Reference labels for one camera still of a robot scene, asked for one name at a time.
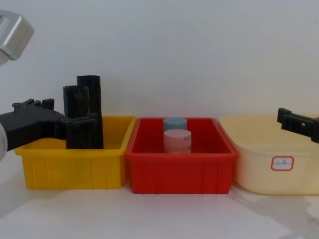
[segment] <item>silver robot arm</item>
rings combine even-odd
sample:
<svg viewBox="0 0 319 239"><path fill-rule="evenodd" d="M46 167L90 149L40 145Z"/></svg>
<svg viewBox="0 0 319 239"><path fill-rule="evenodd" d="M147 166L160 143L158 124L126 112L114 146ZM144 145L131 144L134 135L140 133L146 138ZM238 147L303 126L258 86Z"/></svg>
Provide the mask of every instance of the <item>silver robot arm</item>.
<svg viewBox="0 0 319 239"><path fill-rule="evenodd" d="M8 60L18 59L33 34L33 27L23 16L0 9L0 66ZM0 160L7 148L7 135L0 123Z"/></svg>

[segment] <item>black tube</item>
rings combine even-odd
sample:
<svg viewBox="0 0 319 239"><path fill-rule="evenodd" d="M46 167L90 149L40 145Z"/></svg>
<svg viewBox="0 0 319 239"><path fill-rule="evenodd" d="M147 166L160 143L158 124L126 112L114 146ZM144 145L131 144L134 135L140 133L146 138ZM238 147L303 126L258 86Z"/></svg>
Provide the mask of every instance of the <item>black tube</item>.
<svg viewBox="0 0 319 239"><path fill-rule="evenodd" d="M101 78L100 76L77 76L77 85L87 87L90 97L90 113L97 114L97 130L93 135L93 148L103 149L103 120L101 110Z"/></svg>
<svg viewBox="0 0 319 239"><path fill-rule="evenodd" d="M71 119L85 117L89 113L89 89L80 86L63 87L64 114Z"/></svg>

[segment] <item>white wall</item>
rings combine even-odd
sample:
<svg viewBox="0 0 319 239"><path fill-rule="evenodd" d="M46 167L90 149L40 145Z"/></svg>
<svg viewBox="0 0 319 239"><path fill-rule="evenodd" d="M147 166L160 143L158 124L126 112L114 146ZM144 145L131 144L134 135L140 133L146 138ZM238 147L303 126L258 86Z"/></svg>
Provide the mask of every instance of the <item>white wall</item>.
<svg viewBox="0 0 319 239"><path fill-rule="evenodd" d="M104 114L319 112L318 0L0 0L36 34L0 69L0 113L101 75Z"/></svg>

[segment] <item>red-bordered label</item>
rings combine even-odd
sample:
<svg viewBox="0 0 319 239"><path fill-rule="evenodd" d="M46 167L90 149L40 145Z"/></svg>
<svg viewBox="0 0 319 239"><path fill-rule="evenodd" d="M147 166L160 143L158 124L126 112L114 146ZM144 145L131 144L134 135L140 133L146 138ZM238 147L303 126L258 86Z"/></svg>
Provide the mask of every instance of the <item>red-bordered label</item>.
<svg viewBox="0 0 319 239"><path fill-rule="evenodd" d="M271 169L274 171L291 171L295 159L292 156L275 156L271 160Z"/></svg>

